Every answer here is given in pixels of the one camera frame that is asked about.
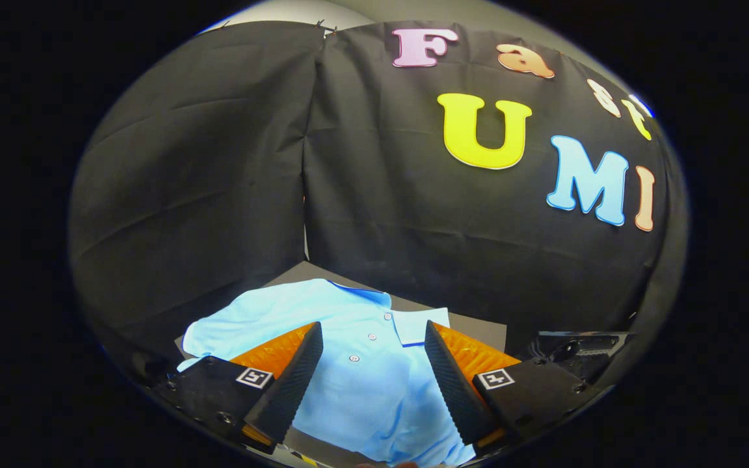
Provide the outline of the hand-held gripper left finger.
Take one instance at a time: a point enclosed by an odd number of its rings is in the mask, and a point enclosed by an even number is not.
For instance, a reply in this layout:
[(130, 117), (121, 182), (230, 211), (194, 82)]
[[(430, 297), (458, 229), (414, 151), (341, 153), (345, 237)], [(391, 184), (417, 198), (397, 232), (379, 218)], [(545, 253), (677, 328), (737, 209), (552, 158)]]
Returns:
[(312, 322), (232, 359), (200, 358), (154, 391), (217, 438), (270, 455), (291, 429), (322, 353), (322, 326)]

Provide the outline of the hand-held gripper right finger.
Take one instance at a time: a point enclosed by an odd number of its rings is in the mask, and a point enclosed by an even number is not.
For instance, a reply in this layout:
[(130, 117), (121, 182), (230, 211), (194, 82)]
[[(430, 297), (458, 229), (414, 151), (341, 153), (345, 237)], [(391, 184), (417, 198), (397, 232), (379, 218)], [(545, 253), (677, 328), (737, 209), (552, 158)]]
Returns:
[(424, 349), (458, 435), (479, 456), (536, 441), (599, 397), (547, 357), (514, 358), (431, 320)]

